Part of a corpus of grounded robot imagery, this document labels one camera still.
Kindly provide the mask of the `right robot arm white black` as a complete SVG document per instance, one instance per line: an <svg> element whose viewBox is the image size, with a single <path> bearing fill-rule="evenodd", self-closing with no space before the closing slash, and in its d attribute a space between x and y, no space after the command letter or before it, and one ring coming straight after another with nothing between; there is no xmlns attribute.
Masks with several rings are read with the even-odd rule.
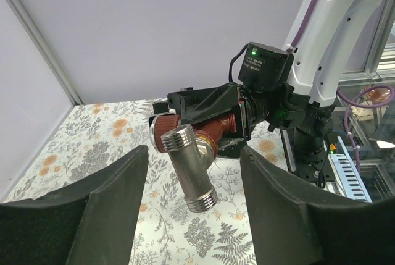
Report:
<svg viewBox="0 0 395 265"><path fill-rule="evenodd" d="M238 79L170 93L175 113L152 124L187 197L211 194L208 168L221 148L246 143L254 127L291 132L292 147L326 184L325 164L339 79L367 21L382 0L303 0L282 48L245 44Z"/></svg>

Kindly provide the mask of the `brown water faucet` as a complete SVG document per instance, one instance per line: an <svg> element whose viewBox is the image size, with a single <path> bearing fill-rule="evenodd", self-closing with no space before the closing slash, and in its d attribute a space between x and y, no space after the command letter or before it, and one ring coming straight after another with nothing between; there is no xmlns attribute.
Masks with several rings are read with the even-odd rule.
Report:
<svg viewBox="0 0 395 265"><path fill-rule="evenodd" d="M214 157L218 143L226 133L236 133L236 117L227 114L198 124L180 124L177 114L155 116L149 126L151 142L160 153L171 152L192 144L193 140L208 142Z"/></svg>

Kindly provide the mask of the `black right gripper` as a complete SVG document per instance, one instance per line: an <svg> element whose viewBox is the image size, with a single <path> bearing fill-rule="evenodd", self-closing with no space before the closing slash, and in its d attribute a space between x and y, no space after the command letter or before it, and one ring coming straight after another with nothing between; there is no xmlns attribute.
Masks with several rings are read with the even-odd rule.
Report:
<svg viewBox="0 0 395 265"><path fill-rule="evenodd" d="M201 127L210 121L233 114L236 131L223 131L218 141L218 156L238 159L241 149L251 139L252 109L241 85L226 83L215 88L185 90L169 93L170 109L181 116L181 124Z"/></svg>

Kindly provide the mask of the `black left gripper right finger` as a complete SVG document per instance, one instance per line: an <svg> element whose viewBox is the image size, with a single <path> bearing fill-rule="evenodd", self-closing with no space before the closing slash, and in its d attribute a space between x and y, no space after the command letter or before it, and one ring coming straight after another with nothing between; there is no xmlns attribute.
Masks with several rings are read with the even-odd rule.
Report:
<svg viewBox="0 0 395 265"><path fill-rule="evenodd" d="M394 199L338 196L249 146L241 176L257 264L393 264Z"/></svg>

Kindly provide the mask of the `chrome threaded pipe nipple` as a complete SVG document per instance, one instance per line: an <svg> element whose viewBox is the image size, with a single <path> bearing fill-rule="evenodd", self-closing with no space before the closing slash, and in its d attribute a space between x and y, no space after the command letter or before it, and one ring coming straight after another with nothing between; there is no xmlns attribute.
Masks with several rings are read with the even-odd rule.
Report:
<svg viewBox="0 0 395 265"><path fill-rule="evenodd" d="M189 211L202 213L213 208L218 197L207 170L215 157L208 142L193 140L189 146L166 153L170 156Z"/></svg>

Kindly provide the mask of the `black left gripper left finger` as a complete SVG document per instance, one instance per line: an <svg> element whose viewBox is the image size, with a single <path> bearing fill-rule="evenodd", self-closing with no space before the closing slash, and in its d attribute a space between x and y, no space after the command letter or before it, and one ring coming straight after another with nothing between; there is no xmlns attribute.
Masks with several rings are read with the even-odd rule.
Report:
<svg viewBox="0 0 395 265"><path fill-rule="evenodd" d="M148 164L139 145L75 183L3 203L1 264L128 264Z"/></svg>

